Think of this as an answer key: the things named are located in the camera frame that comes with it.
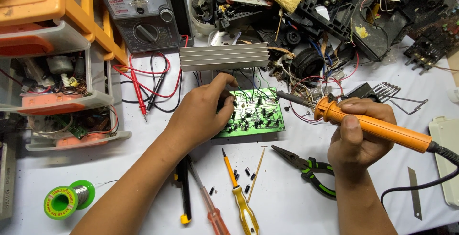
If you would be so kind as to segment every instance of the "red probe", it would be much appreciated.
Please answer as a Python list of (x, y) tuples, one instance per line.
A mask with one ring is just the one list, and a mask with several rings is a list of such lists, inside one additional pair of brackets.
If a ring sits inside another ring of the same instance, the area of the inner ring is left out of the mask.
[[(131, 59), (132, 59), (132, 54), (129, 55), (129, 62), (130, 62), (131, 67), (132, 67)], [(137, 76), (135, 75), (134, 70), (131, 70), (131, 77), (132, 77), (132, 80), (134, 80), (134, 89), (135, 89), (135, 94), (137, 95), (137, 99), (139, 100), (139, 108), (141, 109), (142, 114), (144, 115), (145, 122), (146, 122), (146, 109), (145, 109), (145, 103), (143, 102), (143, 97), (142, 97), (142, 93), (141, 93), (141, 88), (140, 88), (140, 86), (139, 86), (139, 84), (138, 84)]]

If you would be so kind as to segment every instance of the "yellow screwdriver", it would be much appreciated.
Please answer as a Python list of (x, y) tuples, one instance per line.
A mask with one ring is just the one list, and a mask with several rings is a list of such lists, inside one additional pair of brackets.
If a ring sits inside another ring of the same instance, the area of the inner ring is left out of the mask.
[(244, 228), (244, 233), (246, 235), (258, 235), (259, 226), (255, 215), (253, 214), (252, 209), (250, 209), (247, 204), (247, 199), (242, 193), (242, 187), (237, 184), (236, 178), (233, 175), (233, 169), (231, 168), (228, 157), (225, 154), (225, 151), (222, 148), (223, 159), (225, 160), (226, 167), (228, 168), (229, 176), (233, 182), (233, 194), (236, 197), (236, 204), (239, 208), (239, 220)]

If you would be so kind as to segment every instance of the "green pliers handle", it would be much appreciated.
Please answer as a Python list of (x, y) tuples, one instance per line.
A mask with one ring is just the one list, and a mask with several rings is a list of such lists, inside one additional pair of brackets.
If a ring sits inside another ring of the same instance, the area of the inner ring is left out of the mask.
[(301, 177), (304, 180), (311, 182), (313, 186), (323, 195), (336, 198), (336, 192), (322, 185), (313, 172), (313, 169), (322, 169), (334, 176), (335, 173), (333, 172), (332, 166), (325, 162), (316, 162), (313, 157), (310, 157), (307, 162), (309, 163), (309, 168), (301, 171)]

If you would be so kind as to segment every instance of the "knob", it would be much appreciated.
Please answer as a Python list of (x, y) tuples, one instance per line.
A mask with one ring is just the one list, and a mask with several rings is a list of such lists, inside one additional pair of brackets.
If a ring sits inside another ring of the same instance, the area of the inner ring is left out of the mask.
[(171, 9), (164, 8), (163, 10), (161, 10), (161, 12), (159, 12), (159, 16), (163, 21), (170, 22), (174, 18), (174, 13)]
[(159, 31), (151, 24), (139, 24), (135, 27), (135, 36), (140, 41), (148, 44), (155, 43), (159, 40)]

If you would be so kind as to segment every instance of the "hand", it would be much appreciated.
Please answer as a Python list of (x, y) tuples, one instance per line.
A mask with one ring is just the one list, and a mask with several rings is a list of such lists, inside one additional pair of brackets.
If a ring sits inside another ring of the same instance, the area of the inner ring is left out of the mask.
[[(222, 131), (234, 112), (235, 98), (225, 90), (227, 84), (238, 87), (234, 76), (220, 73), (210, 84), (187, 93), (163, 132), (168, 140), (184, 145), (188, 152)], [(216, 114), (219, 101), (223, 108)]]
[[(367, 115), (391, 124), (397, 124), (392, 108), (375, 103), (369, 98), (349, 98), (338, 103), (343, 112)], [(352, 115), (344, 117), (331, 138), (328, 160), (335, 174), (344, 178), (358, 179), (366, 169), (385, 156), (394, 143), (362, 132), (359, 120)]]

